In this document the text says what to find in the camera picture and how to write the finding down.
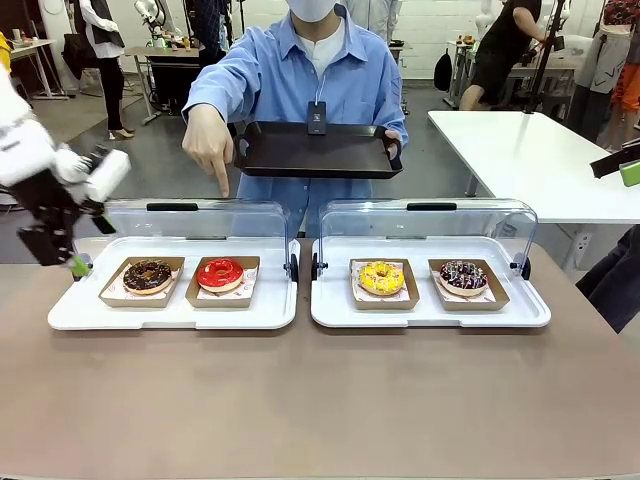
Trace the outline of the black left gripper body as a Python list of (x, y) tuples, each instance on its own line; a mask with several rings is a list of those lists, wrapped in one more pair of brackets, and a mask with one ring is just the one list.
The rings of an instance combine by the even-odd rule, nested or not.
[(79, 205), (51, 167), (9, 185), (8, 191), (33, 218), (31, 224), (18, 229), (19, 233), (69, 233), (82, 215)]

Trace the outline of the person's right hand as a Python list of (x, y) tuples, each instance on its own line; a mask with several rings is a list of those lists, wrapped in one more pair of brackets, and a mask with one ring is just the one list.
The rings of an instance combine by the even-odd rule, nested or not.
[(227, 123), (214, 106), (197, 104), (189, 110), (182, 147), (205, 173), (217, 179), (221, 196), (227, 198), (230, 194), (227, 166), (233, 160), (234, 142)]

